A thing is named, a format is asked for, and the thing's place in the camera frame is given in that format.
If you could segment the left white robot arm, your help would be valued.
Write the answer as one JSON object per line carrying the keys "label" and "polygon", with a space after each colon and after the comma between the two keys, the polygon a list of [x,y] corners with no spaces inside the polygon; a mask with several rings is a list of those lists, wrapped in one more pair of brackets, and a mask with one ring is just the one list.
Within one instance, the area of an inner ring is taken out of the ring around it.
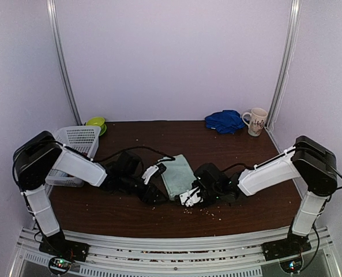
{"label": "left white robot arm", "polygon": [[135,147],[122,149],[102,160],[54,138],[43,131],[13,154],[12,176],[30,213],[42,234],[42,242],[56,256],[69,251],[69,243],[58,223],[45,184],[53,184],[53,175],[62,174],[90,184],[103,191],[123,191],[136,195],[141,202],[155,205],[168,197],[151,182],[165,172],[162,161],[145,168],[142,159],[134,153]]}

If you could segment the mint green towel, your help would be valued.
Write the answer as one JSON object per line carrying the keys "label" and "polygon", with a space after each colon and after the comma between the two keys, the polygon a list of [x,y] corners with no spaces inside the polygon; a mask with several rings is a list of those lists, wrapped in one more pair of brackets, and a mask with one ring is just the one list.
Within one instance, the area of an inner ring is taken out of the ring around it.
{"label": "mint green towel", "polygon": [[161,163],[166,167],[161,177],[171,201],[176,200],[178,195],[192,189],[192,183],[196,179],[184,155],[177,155],[175,160]]}

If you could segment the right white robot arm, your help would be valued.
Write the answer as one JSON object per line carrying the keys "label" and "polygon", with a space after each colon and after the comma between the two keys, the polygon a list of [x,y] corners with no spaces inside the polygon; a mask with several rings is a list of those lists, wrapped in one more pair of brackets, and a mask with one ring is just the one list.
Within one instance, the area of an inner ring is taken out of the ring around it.
{"label": "right white robot arm", "polygon": [[205,163],[195,172],[191,188],[180,194],[185,207],[205,206],[224,200],[229,203],[249,197],[290,179],[301,178],[307,192],[291,223],[289,237],[282,241],[286,254],[295,254],[303,245],[326,200],[337,189],[335,154],[307,136],[299,136],[295,144],[274,158],[248,166],[228,176],[213,163]]}

